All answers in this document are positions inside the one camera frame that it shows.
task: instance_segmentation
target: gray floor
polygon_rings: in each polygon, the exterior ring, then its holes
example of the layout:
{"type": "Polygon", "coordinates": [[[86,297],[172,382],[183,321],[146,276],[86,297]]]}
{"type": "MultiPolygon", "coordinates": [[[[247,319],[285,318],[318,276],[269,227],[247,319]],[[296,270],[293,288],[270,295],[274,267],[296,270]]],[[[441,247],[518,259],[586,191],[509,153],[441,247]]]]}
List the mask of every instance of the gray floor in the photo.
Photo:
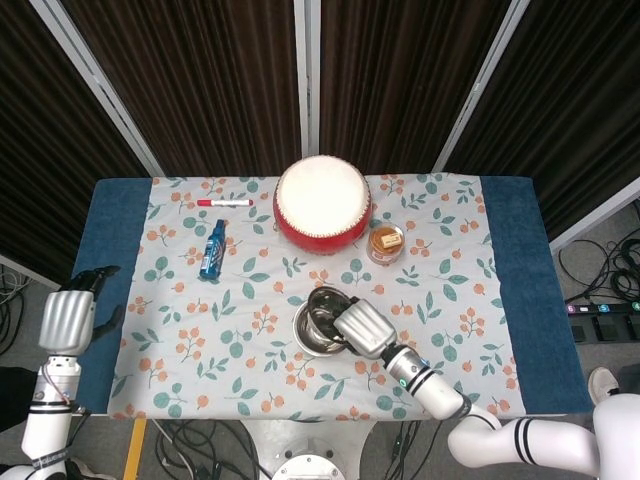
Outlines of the gray floor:
{"type": "MultiPolygon", "coordinates": [[[[629,232],[640,227],[640,222],[632,206],[629,206],[606,222],[593,229],[585,238],[601,244],[617,241],[629,232]]],[[[578,278],[590,280],[598,272],[601,254],[585,244],[573,244],[565,249],[565,264],[578,278]]],[[[558,270],[565,298],[581,291],[566,275],[558,270]]],[[[31,285],[26,292],[27,307],[25,322],[14,348],[0,358],[0,366],[23,366],[36,369],[45,358],[37,344],[40,319],[44,301],[50,290],[40,284],[31,285]]],[[[585,376],[596,366],[604,365],[614,373],[626,365],[640,359],[640,345],[584,345],[578,347],[585,376]]],[[[570,415],[562,418],[579,425],[589,426],[588,415],[570,415]]],[[[95,470],[122,478],[133,423],[131,421],[113,421],[108,418],[91,418],[79,434],[73,454],[86,461],[95,470]]],[[[406,471],[412,474],[419,465],[433,434],[436,422],[423,422],[420,433],[406,462],[406,471]]],[[[436,439],[433,452],[418,478],[443,479],[581,479],[578,474],[570,474],[527,465],[501,465],[469,470],[457,464],[446,447],[446,436],[454,424],[445,423],[436,439]]],[[[25,463],[27,458],[20,450],[24,426],[15,427],[0,434],[0,463],[25,463]]],[[[367,439],[361,461],[362,479],[381,479],[388,465],[393,441],[397,434],[397,423],[378,423],[367,439]]],[[[144,452],[139,469],[139,478],[168,478],[158,466],[153,455],[153,442],[157,431],[152,424],[147,425],[144,452]]],[[[229,441],[229,434],[216,434],[216,445],[220,456],[235,459],[236,463],[249,468],[249,464],[240,448],[229,441]]]]}

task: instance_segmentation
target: drum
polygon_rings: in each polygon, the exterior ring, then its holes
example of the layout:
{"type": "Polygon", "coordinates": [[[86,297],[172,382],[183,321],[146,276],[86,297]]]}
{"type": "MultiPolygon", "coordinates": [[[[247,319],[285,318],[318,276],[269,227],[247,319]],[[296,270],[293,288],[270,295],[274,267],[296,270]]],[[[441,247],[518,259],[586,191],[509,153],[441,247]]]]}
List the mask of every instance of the drum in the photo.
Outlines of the drum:
{"type": "Polygon", "coordinates": [[[360,172],[335,157],[316,156],[291,165],[273,196],[280,231],[300,248],[335,253],[357,240],[371,218],[371,193],[360,172]]]}

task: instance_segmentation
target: blue bottle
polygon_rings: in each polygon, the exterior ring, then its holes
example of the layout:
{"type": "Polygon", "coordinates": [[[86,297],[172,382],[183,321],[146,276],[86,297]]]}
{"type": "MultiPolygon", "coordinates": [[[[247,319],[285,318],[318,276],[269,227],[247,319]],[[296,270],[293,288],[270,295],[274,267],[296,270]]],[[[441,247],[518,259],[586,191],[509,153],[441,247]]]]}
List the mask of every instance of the blue bottle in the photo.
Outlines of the blue bottle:
{"type": "Polygon", "coordinates": [[[200,277],[205,280],[215,280],[220,276],[222,257],[224,257],[226,246],[224,220],[218,220],[213,233],[207,239],[207,246],[204,249],[204,257],[200,265],[200,277]]]}

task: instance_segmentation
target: black curtain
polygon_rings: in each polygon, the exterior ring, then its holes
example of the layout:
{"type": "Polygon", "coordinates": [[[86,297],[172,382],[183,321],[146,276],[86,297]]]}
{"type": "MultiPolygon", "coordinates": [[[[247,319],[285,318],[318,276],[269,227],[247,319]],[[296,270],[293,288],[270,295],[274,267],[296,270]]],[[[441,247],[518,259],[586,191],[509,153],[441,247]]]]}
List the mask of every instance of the black curtain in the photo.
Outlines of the black curtain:
{"type": "Polygon", "coordinates": [[[532,1],[445,168],[533,177],[550,239],[640,177],[640,2],[532,1]]]}
{"type": "Polygon", "coordinates": [[[146,171],[27,1],[0,2],[0,254],[69,278],[91,193],[146,171]]]}
{"type": "Polygon", "coordinates": [[[167,175],[300,158],[291,0],[64,0],[167,175]]]}
{"type": "Polygon", "coordinates": [[[320,151],[428,172],[508,0],[323,0],[320,151]]]}

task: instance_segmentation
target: white marker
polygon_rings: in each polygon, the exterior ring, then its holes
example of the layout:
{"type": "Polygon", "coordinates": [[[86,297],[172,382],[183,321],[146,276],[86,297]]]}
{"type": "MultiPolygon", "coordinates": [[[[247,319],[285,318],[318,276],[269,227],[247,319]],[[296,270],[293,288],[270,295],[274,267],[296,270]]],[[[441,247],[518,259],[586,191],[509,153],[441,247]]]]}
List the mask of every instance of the white marker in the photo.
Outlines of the white marker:
{"type": "Polygon", "coordinates": [[[253,200],[198,200],[199,207],[250,207],[253,200]]]}

